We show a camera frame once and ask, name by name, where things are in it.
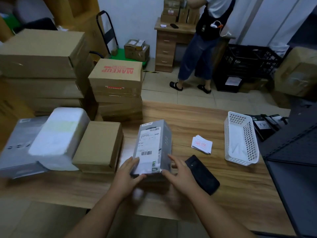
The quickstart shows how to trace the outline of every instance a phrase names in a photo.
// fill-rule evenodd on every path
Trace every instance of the barcode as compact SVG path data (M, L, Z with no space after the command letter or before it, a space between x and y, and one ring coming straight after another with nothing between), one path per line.
M142 155L151 155L152 154L152 151L143 151L141 152L141 156Z

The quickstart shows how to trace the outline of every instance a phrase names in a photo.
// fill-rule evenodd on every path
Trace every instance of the wood grain surface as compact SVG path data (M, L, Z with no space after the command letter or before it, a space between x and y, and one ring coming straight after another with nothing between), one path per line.
M178 29L172 28L170 26L170 24L161 22L161 18L159 17L156 21L155 30L158 31L165 31L165 32L174 32L174 33L186 33L186 34L195 34L196 33L196 25L192 25L192 24L186 24L186 23L176 23L176 25L178 26ZM224 36L227 34L227 32L229 32L229 28L227 26L224 26L223 30L221 31L221 35ZM226 39L236 39L235 36L233 36L232 34L227 34L226 36L224 36L223 38Z
M133 155L139 125L165 119L172 130L172 154L184 160L196 155L220 181L220 188L212 196L218 204L250 230L295 235L262 158L249 167L224 159L226 111L144 101L143 113L143 120L122 123L120 163ZM191 148L196 135L213 142L211 155ZM0 196L92 208L107 192L112 178L55 171L17 180L2 179ZM168 183L143 182L126 203L139 215L197 221L188 200Z

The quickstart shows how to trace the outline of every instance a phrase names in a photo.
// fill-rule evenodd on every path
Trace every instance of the black slipper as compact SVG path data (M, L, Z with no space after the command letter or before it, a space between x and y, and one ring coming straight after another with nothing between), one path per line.
M176 82L170 82L170 87L176 89L177 91L183 91L183 87L182 89L179 89L176 84Z
M206 94L210 94L210 93L211 93L211 90L208 91L208 90L205 88L205 85L199 84L199 85L197 86L197 88L199 88L200 90L203 90Z

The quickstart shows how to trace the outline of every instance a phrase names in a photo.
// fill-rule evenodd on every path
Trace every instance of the white foam packaging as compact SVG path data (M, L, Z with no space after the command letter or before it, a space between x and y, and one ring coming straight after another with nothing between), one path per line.
M90 119L82 108L56 108L29 149L39 163L50 170L78 170L73 156Z

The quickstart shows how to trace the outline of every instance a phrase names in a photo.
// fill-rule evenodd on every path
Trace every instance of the person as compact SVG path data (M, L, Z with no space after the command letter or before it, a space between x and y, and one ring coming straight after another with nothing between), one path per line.
M206 5L204 13L196 25L196 33L183 56L178 73L178 82L170 82L170 87L183 91L183 83L195 70L195 76L205 80L197 87L211 93L212 63L211 50L216 46L220 32L233 10L236 0L187 0L190 8L198 9Z
M162 174L173 186L192 203L208 235L213 238L255 238L255 235L229 216L197 184L191 170L181 159L169 155L174 161L178 174L172 175L163 170ZM146 178L140 175L133 179L130 171L137 165L139 158L127 159L118 169L108 192L71 230L65 238L105 238L109 232L116 211L121 202L129 196L135 186Z

